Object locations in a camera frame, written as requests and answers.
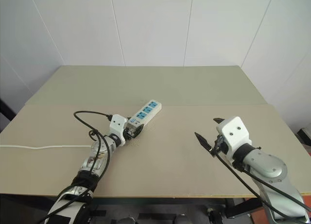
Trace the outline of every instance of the white wall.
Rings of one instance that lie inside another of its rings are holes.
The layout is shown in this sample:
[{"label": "white wall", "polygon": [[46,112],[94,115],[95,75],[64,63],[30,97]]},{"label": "white wall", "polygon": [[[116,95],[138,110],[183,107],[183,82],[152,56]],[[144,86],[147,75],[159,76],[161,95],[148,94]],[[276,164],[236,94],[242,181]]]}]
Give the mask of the white wall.
[{"label": "white wall", "polygon": [[239,65],[311,122],[311,0],[0,0],[0,96],[16,112],[60,65]]}]

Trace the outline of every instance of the white cable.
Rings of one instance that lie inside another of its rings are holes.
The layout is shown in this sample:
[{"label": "white cable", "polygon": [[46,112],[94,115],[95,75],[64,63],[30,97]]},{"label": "white cable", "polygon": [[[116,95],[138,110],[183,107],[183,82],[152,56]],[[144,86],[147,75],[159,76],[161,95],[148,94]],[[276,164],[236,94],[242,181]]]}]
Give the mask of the white cable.
[{"label": "white cable", "polygon": [[42,149],[49,149],[49,148],[90,148],[91,146],[90,145],[49,145],[49,146],[42,146],[42,147],[30,147],[30,146],[22,146],[22,145],[0,145],[0,148],[1,147],[42,150]]}]

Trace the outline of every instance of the beige table surface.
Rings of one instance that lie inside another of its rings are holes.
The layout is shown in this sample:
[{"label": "beige table surface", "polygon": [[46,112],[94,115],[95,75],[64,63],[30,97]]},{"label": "beige table surface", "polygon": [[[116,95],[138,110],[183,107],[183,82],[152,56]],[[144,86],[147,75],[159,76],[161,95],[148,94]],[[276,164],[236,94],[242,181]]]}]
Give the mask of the beige table surface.
[{"label": "beige table surface", "polygon": [[[85,69],[93,71],[90,73],[92,76],[84,73]],[[141,68],[117,69],[134,71]],[[117,98],[111,97],[114,91],[108,88],[112,80],[110,78],[110,81],[108,79],[102,83],[102,93],[107,95],[108,103],[100,103],[100,98],[93,103],[86,102],[91,100],[89,96],[98,92],[83,93],[84,85],[76,84],[77,81],[82,83],[82,80],[86,81],[86,84],[93,79],[98,81],[95,70],[99,70],[99,67],[78,67],[76,72],[74,72],[75,67],[59,69],[0,134],[0,144],[33,147],[90,145],[92,142],[87,136],[88,129],[73,117],[74,111],[87,109],[130,116],[148,99],[158,99],[163,103],[161,112],[146,126],[137,139],[116,150],[106,175],[99,182],[95,196],[251,196],[250,192],[217,159],[212,158],[199,145],[193,133],[197,131],[209,142],[213,142],[217,132],[216,123],[212,118],[231,116],[240,116],[250,132],[253,145],[261,146],[265,152],[282,158],[288,166],[289,178],[296,188],[302,194],[311,194],[311,179],[308,176],[311,168],[309,155],[274,108],[264,104],[264,99],[240,68],[218,67],[217,69],[223,70],[220,73],[215,67],[191,68],[201,71],[205,76],[208,76],[208,70],[214,74],[204,79],[207,83],[201,83],[202,76],[198,76],[197,81],[199,80],[202,85],[192,79],[190,84],[181,82],[190,74],[186,69],[177,71],[176,68],[168,68],[170,69],[172,83],[180,82],[180,89],[167,83],[164,85],[165,92],[162,89],[158,91],[153,89],[153,96],[147,97],[147,91],[139,96],[137,89],[140,89],[140,86],[136,86],[136,89],[130,88],[137,94],[133,95],[134,100],[125,96]],[[229,82],[230,88],[221,87],[217,90],[217,83],[213,83],[214,79],[219,79],[221,73],[226,74],[224,72],[226,69],[235,71],[231,77],[235,76],[239,84],[234,86],[234,83],[230,83],[231,79],[227,77],[225,80]],[[68,78],[62,79],[61,73],[69,74]],[[83,74],[85,79],[82,79],[78,73]],[[209,87],[213,88],[213,91],[204,90],[207,88],[206,84],[209,84],[208,86],[214,84],[214,88]],[[122,89],[125,88],[125,85],[120,85],[115,92],[121,95]],[[109,95],[105,90],[110,90],[111,94]],[[178,99],[176,96],[180,91],[184,92],[184,96],[180,95]],[[235,100],[230,99],[231,95],[244,105],[237,105]],[[123,98],[129,103],[122,104]],[[85,115],[84,118],[103,133],[107,132],[109,122],[105,118],[96,115]],[[0,148],[0,193],[56,195],[70,184],[88,154],[88,148],[44,150]],[[249,178],[243,174],[242,177],[258,190]]]}]

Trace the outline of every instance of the power strip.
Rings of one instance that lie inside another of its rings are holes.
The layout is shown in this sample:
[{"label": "power strip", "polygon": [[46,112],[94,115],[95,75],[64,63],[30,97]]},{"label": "power strip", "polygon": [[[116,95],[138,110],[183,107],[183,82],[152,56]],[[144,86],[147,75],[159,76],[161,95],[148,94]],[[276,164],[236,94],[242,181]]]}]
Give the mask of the power strip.
[{"label": "power strip", "polygon": [[146,126],[153,117],[162,109],[162,104],[156,100],[150,100],[128,121],[127,127],[134,133],[140,126]]}]

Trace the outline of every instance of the table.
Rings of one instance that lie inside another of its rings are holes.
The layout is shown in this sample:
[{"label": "table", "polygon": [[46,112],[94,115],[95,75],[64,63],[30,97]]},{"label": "table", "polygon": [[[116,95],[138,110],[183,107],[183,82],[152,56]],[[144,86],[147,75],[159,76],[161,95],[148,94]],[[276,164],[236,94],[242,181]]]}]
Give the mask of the table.
[{"label": "table", "polygon": [[[74,111],[130,116],[149,99],[162,102],[161,112],[137,139],[116,150],[96,197],[252,197],[194,135],[213,142],[212,119],[231,116],[240,116],[254,146],[282,158],[291,182],[311,194],[309,155],[239,67],[64,66],[4,129],[0,143],[90,145],[88,129],[74,119]],[[84,118],[107,132],[106,119]],[[0,193],[57,195],[88,153],[88,148],[0,148]]]}]

